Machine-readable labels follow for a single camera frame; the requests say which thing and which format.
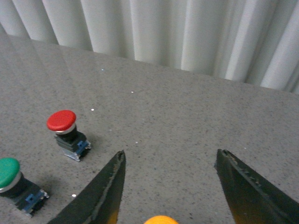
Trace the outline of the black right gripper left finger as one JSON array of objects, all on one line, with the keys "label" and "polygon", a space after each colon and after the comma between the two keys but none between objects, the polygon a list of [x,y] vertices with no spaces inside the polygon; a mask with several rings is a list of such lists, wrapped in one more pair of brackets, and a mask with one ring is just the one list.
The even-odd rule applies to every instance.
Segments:
[{"label": "black right gripper left finger", "polygon": [[117,152],[50,224],[115,224],[126,173],[124,151]]}]

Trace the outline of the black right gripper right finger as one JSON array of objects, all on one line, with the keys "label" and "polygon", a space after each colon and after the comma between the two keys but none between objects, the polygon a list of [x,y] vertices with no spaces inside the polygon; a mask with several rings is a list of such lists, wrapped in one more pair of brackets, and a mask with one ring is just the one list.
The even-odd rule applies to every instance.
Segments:
[{"label": "black right gripper right finger", "polygon": [[217,175],[237,224],[297,224],[299,204],[228,150],[218,149]]}]

